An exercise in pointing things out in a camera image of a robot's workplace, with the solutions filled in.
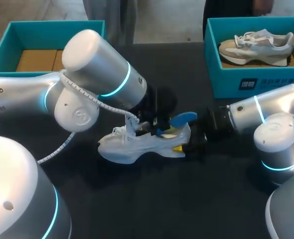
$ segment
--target glowing blue ring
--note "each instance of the glowing blue ring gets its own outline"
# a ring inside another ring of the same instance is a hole
[[[56,189],[55,189],[55,187],[53,186],[53,188],[54,188],[54,192],[55,192],[55,198],[56,198],[56,207],[55,207],[55,213],[54,213],[54,216],[53,216],[53,219],[52,219],[52,222],[51,222],[51,224],[49,225],[49,227],[48,227],[48,229],[47,229],[47,231],[46,231],[46,233],[44,234],[44,236],[41,238],[41,239],[45,239],[47,236],[48,236],[48,234],[50,233],[50,231],[52,230],[52,227],[53,227],[53,225],[54,225],[54,222],[55,222],[55,220],[56,220],[56,216],[57,216],[57,209],[58,209],[58,197],[57,197],[57,192],[56,192]]]
[[[69,220],[70,220],[70,222],[71,222],[71,228],[69,229],[69,236],[68,236],[68,239],[70,239],[70,238],[71,238],[71,235],[72,235],[72,219],[70,218]]]
[[[271,167],[267,166],[262,160],[261,160],[261,162],[267,169],[270,169],[273,171],[285,171],[285,170],[294,168],[294,165],[291,165],[290,167],[287,167],[287,168],[271,168]]]
[[[265,122],[265,118],[263,117],[261,106],[260,106],[260,104],[258,102],[258,98],[257,98],[257,96],[253,96],[253,98],[255,99],[255,102],[256,102],[256,105],[257,105],[257,109],[258,109],[259,114],[260,114],[260,117],[261,117],[261,121],[262,121],[262,123],[264,123]]]
[[[126,84],[128,78],[129,78],[129,75],[131,74],[131,66],[130,66],[129,62],[127,62],[127,64],[128,64],[128,72],[127,72],[127,75],[126,75],[125,79],[124,79],[123,82],[121,83],[121,85],[118,86],[116,90],[114,90],[114,91],[112,91],[112,92],[110,92],[110,93],[108,93],[108,94],[100,95],[100,96],[102,96],[102,97],[112,96],[112,95],[116,94],[118,91],[121,90],[121,88]]]
[[[47,95],[49,93],[49,91],[57,84],[57,82],[53,83],[52,85],[50,85],[50,87],[47,89],[46,93],[45,93],[45,96],[44,96],[44,105],[45,105],[45,108],[46,108],[46,111],[48,111],[47,109],[47,106],[46,106],[46,98],[47,98]]]

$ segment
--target screw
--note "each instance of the screw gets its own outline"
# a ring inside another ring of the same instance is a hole
[[[3,207],[8,210],[8,211],[13,211],[14,210],[14,206],[11,202],[6,201],[3,203]]]

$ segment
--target black pants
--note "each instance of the black pants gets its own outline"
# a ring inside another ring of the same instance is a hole
[[[252,16],[252,10],[253,0],[206,0],[203,11],[203,39],[205,38],[208,18]]]

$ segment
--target blue shoe insole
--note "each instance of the blue shoe insole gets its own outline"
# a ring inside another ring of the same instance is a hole
[[[171,118],[169,121],[169,124],[174,128],[180,128],[180,127],[183,127],[186,123],[196,119],[197,119],[197,113],[185,112]],[[162,133],[163,133],[162,130],[160,129],[157,130],[157,134],[162,134]]]

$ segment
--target white cable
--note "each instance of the white cable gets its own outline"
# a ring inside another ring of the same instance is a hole
[[[59,148],[58,148],[57,150],[55,150],[54,152],[52,152],[50,155],[46,156],[45,158],[42,158],[42,159],[38,160],[37,162],[38,162],[39,164],[41,164],[41,163],[44,163],[44,162],[46,162],[47,160],[53,158],[55,155],[57,155],[60,151],[62,151],[62,150],[63,150],[63,149],[69,144],[69,142],[72,140],[72,138],[73,138],[74,136],[75,136],[75,133],[74,133],[74,132],[71,133],[71,134],[68,136],[67,140],[65,140],[65,142],[64,142],[61,146],[59,146]]]
[[[77,90],[79,93],[81,93],[83,96],[89,98],[90,100],[94,101],[95,103],[97,103],[100,107],[108,110],[108,111],[111,111],[111,112],[114,112],[114,113],[117,113],[117,114],[121,114],[121,115],[125,115],[125,116],[128,116],[131,118],[131,120],[133,120],[136,124],[139,124],[139,118],[128,112],[128,111],[125,111],[125,110],[121,110],[121,109],[118,109],[118,108],[114,108],[114,107],[111,107],[103,102],[101,102],[100,100],[96,99],[94,96],[88,94],[83,88],[79,87],[78,85],[76,85],[74,82],[72,82],[70,79],[68,79],[64,73],[66,72],[66,70],[62,70],[60,71],[60,80],[63,82],[63,84],[66,86],[66,83],[74,88],[75,90]]]

